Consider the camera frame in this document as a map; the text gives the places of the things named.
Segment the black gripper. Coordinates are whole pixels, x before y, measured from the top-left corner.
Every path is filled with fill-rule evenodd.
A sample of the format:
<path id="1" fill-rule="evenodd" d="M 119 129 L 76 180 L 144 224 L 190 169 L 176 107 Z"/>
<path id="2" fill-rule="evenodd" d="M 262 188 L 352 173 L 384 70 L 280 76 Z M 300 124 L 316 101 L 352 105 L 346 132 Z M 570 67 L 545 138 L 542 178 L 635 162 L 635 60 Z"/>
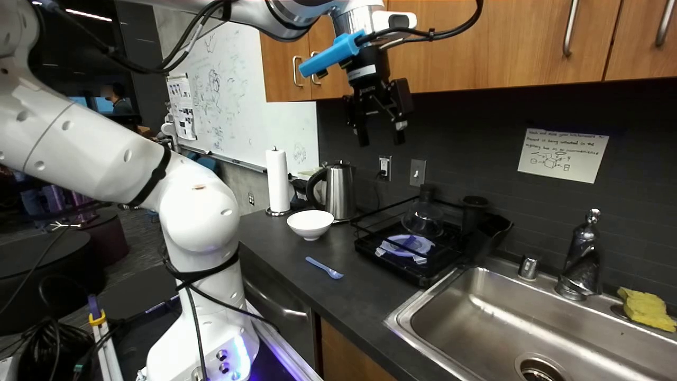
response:
<path id="1" fill-rule="evenodd" d="M 346 99 L 348 125 L 357 145 L 367 147 L 366 119 L 384 112 L 393 127 L 393 145 L 406 143 L 406 115 L 413 111 L 413 97 L 406 79 L 387 79 L 375 63 L 348 72 L 352 96 Z"/>

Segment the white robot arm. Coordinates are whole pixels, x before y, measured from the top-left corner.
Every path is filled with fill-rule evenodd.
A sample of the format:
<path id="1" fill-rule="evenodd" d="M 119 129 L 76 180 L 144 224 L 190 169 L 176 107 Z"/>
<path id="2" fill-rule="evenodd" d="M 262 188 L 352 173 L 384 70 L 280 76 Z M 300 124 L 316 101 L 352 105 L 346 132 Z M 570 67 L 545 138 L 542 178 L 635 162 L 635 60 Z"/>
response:
<path id="1" fill-rule="evenodd" d="M 156 0 L 295 41 L 327 15 L 339 46 L 300 66 L 343 63 L 416 23 L 383 0 Z M 248 381 L 260 342 L 243 318 L 239 205 L 206 168 L 41 84 L 28 66 L 40 35 L 29 0 L 0 0 L 0 162 L 91 200 L 158 214 L 182 316 L 148 350 L 146 381 Z"/>

